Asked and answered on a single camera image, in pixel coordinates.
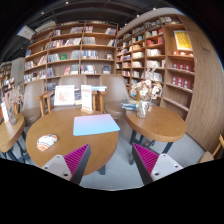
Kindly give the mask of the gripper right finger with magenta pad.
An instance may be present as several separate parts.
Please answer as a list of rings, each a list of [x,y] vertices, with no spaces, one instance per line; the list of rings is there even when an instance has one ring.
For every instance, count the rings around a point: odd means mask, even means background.
[[[182,169],[168,154],[158,154],[136,143],[132,145],[132,155],[144,185]]]

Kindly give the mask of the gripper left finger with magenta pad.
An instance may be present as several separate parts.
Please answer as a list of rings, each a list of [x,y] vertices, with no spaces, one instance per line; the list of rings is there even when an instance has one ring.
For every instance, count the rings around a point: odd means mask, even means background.
[[[54,156],[42,169],[79,185],[90,155],[90,145],[86,144],[65,156]]]

